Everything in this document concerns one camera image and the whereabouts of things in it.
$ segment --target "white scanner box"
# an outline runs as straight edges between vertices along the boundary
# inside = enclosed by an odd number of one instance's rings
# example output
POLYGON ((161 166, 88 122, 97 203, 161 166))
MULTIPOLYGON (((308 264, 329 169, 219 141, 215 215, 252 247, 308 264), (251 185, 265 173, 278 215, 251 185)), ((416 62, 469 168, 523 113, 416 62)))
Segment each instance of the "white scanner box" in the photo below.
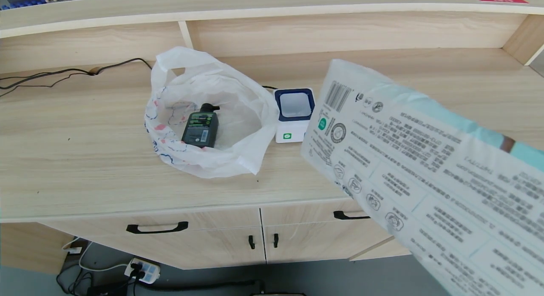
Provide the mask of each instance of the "white scanner box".
POLYGON ((302 142, 315 107, 312 89, 277 89, 274 98, 280 108, 276 143, 302 142))

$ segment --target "packaging bag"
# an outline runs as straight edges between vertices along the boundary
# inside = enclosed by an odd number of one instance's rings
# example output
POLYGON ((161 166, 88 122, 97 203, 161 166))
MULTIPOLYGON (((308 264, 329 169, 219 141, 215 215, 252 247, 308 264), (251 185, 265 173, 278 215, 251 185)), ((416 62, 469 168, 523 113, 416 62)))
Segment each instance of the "packaging bag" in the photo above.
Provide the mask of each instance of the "packaging bag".
POLYGON ((200 178, 257 174, 278 125, 270 92, 210 54, 183 47, 157 56, 151 88, 144 125, 163 162, 200 178), (220 106, 214 148, 181 141, 189 114, 204 103, 220 106))
POLYGON ((451 295, 544 295, 542 151, 344 60, 314 112, 303 157, 451 295))

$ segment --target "black bottle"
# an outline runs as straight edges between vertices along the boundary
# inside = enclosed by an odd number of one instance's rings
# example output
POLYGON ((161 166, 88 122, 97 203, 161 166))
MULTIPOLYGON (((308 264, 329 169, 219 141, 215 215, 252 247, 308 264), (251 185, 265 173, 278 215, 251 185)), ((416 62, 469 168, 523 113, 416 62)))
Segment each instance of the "black bottle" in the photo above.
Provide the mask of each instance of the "black bottle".
POLYGON ((181 140, 200 148, 213 147, 219 127, 219 118, 215 110, 219 110, 219 107, 206 103, 202 104, 200 112, 191 113, 181 140))

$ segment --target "counter top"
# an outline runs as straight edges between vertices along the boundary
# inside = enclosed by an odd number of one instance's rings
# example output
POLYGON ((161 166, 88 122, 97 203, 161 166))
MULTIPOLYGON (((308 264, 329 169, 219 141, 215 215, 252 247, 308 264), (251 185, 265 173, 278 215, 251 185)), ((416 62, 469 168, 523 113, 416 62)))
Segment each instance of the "counter top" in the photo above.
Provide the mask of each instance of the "counter top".
MULTIPOLYGON (((374 68, 484 127, 544 149, 544 78, 498 48, 223 60, 260 84, 308 86, 319 94, 332 58, 374 68)), ((0 98, 0 220, 345 197, 301 158, 299 143, 270 143, 257 176, 199 179, 162 163, 143 125, 149 77, 145 65, 134 62, 95 77, 73 76, 54 88, 18 88, 0 98)))
POLYGON ((479 0, 76 0, 0 11, 0 38, 131 23, 378 11, 544 14, 529 4, 479 0))

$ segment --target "green logo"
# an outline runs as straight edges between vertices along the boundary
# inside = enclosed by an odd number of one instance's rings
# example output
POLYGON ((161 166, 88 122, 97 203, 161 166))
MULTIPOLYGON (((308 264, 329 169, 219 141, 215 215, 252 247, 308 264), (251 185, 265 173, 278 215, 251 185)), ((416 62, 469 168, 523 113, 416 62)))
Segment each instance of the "green logo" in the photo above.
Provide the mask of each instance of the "green logo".
POLYGON ((323 130, 323 129, 325 129, 325 126, 327 126, 327 120, 325 118, 321 118, 321 120, 319 120, 318 128, 320 130, 323 130))

